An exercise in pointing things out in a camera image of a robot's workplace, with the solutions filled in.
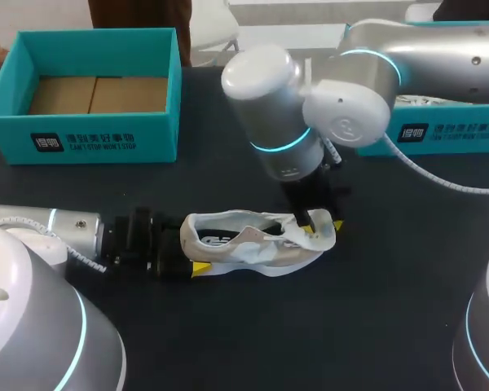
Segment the cable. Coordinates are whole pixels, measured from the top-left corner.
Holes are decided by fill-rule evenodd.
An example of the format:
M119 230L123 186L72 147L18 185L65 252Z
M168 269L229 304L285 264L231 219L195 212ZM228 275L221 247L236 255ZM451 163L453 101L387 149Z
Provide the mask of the cable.
M333 163L339 165L342 162L342 158L338 150L335 148L335 146L333 145L333 143L330 141L329 138L324 137L323 135L321 135L320 138L323 140L324 146L328 150L329 154L332 156Z
M74 248L66 244L57 234L55 234L53 231L50 231L46 226L43 226L39 222L35 222L34 220L30 218L25 218L25 217L5 217L0 219L0 227L4 226L10 226L11 228L28 228L30 230L36 231L40 235L44 236L50 236L51 238L56 238L60 240L63 244L65 244L65 247L67 248L67 252L71 257L76 258L78 261L84 263L85 265L89 266L90 268L98 271L99 273L105 273L107 271L107 267L104 265L100 265L97 262L92 261L91 259L87 258L86 256L80 254L78 251L76 251Z
M436 175L430 173L429 171L421 168L419 165L417 165L415 162L413 162L411 159L409 159L407 156L405 156L402 151L399 150L399 148L394 145L394 143L391 141L391 138L387 135L384 134L384 141L387 144L387 146L390 148L390 150L409 168L417 171L420 175L428 178L429 180L437 183L438 185L447 187L452 190L456 191L461 191L462 193L468 193L468 194L479 194L483 196L489 196L489 189L484 189L480 187L467 187L467 186L461 186L457 185L456 183L446 181L445 179L441 179L437 177Z

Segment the sneaker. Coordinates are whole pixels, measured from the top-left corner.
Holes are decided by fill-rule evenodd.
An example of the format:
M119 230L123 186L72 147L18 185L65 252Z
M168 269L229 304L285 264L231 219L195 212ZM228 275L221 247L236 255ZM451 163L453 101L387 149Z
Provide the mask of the sneaker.
M447 104L471 104L456 102L454 100L445 100L440 98L431 98L429 96L419 95L399 95L395 101L395 106L441 106Z
M309 214L314 234L298 226L292 214L244 210L190 214L181 226L181 247L189 259L212 264L207 275L237 269L285 275L312 263L335 245L330 213L316 209Z

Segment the shoe insole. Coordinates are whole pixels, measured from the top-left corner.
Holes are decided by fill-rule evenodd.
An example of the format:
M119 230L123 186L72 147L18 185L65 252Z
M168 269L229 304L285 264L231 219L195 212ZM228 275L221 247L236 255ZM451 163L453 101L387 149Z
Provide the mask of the shoe insole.
M282 235L282 227L277 222L273 226L261 230L268 235ZM220 246L222 244L228 243L230 240L238 236L240 232L236 231L226 231L226 230L197 230L197 235L199 240L204 244L209 244L212 246Z

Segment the teal box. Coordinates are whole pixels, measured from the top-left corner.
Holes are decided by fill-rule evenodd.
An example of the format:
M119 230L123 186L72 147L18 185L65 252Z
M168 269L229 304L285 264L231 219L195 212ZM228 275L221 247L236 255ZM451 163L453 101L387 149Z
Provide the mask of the teal box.
M424 26L484 25L489 21L437 22ZM395 106L386 131L406 155L489 152L489 104ZM391 156L381 140L360 148L361 156Z
M27 115L40 76L168 77L164 112ZM20 32L0 71L10 165L173 162L182 70L175 29Z

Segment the white chair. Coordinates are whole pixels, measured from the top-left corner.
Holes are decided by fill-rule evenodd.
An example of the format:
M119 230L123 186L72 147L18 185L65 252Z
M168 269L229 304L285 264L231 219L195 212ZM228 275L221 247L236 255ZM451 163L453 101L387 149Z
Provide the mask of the white chair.
M239 24L230 12L227 0L192 0L190 20L192 50L202 51L213 46L226 44L220 53L232 46L239 51ZM215 65L219 55L202 65Z
M433 14L440 7L439 2L417 3L412 4L406 10L406 22L423 23L432 22Z

